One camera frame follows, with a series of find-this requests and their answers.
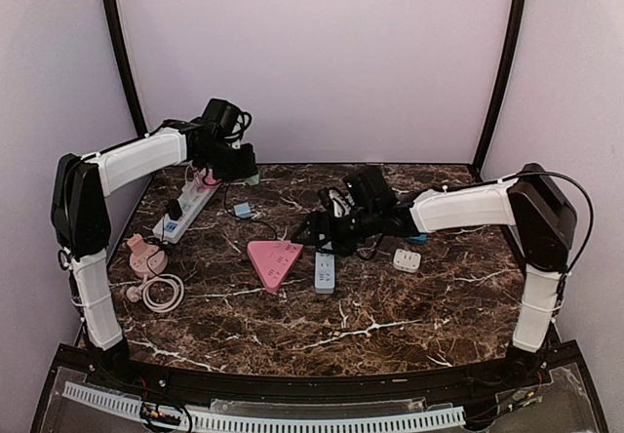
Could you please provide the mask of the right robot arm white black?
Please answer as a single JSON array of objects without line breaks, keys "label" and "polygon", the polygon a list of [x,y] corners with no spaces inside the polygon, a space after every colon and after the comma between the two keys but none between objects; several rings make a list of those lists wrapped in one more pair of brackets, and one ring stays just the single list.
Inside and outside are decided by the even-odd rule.
[{"label": "right robot arm white black", "polygon": [[329,246],[335,255],[351,256],[371,236],[407,238],[482,225],[515,228],[525,263],[525,287],[511,340],[518,351],[498,365],[497,378],[517,388],[535,371],[530,353],[541,348],[579,260],[571,253],[577,212],[556,185],[558,178],[560,174],[529,163],[508,177],[397,196],[379,167],[365,166],[344,178],[350,196],[345,205],[334,206],[329,190],[320,190],[322,210],[307,214],[291,239],[318,252]]}]

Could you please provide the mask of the blue grey power strip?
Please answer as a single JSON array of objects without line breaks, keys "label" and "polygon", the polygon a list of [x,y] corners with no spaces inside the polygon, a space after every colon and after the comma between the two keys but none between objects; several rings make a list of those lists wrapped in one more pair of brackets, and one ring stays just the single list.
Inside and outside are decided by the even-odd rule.
[{"label": "blue grey power strip", "polygon": [[315,254],[314,288],[318,295],[331,295],[335,290],[335,259],[326,253]]}]

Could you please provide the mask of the pink round power socket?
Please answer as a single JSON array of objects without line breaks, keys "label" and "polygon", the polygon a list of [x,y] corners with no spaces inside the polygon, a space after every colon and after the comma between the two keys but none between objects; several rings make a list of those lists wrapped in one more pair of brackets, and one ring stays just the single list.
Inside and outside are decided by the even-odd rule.
[{"label": "pink round power socket", "polygon": [[163,250],[157,249],[140,256],[131,254],[129,263],[138,278],[152,278],[165,271],[168,257]]}]

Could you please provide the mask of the green charger plug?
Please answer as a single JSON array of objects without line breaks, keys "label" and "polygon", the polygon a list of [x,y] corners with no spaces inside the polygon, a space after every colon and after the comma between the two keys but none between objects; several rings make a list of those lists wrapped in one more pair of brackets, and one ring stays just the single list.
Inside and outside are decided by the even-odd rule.
[{"label": "green charger plug", "polygon": [[254,175],[247,177],[245,179],[245,184],[249,186],[256,186],[260,184],[260,174],[255,173]]}]

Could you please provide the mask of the blue square plug adapter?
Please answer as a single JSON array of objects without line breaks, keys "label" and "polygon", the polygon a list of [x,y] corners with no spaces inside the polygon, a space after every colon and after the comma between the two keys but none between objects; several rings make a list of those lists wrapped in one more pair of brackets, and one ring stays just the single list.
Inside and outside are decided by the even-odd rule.
[{"label": "blue square plug adapter", "polygon": [[410,244],[424,245],[427,242],[428,235],[426,233],[420,233],[414,236],[410,236],[406,241]]}]

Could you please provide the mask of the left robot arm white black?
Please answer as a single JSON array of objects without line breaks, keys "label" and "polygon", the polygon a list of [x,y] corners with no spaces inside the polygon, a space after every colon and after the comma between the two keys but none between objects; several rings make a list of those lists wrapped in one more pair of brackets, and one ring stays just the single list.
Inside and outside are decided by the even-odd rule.
[{"label": "left robot arm white black", "polygon": [[191,121],[166,120],[142,138],[59,159],[51,207],[58,261],[70,275],[72,297],[96,349],[107,352],[127,344],[107,275],[107,198],[137,179],[185,162],[212,170],[218,179],[256,176],[254,148],[242,141],[251,122],[251,114],[238,109]]}]

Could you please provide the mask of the white square plug adapter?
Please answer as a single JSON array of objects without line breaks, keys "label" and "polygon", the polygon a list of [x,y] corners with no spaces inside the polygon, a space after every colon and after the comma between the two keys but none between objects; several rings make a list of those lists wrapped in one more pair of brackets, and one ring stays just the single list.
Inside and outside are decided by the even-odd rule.
[{"label": "white square plug adapter", "polygon": [[416,273],[420,267],[420,263],[421,254],[417,252],[397,249],[393,255],[393,267],[402,272]]}]

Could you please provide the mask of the small blue charger plug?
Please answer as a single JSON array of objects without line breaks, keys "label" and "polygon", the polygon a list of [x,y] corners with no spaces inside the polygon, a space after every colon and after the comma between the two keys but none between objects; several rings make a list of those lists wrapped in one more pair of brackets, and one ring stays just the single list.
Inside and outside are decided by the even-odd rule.
[{"label": "small blue charger plug", "polygon": [[252,209],[249,203],[236,204],[234,206],[235,217],[249,219],[252,217]]}]

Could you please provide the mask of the pink triangular power strip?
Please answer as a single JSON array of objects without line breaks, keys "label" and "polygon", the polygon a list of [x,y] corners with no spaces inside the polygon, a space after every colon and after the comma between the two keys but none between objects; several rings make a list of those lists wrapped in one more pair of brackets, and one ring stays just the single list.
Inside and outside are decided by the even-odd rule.
[{"label": "pink triangular power strip", "polygon": [[276,294],[294,264],[303,246],[291,241],[251,241],[247,254],[264,289]]}]

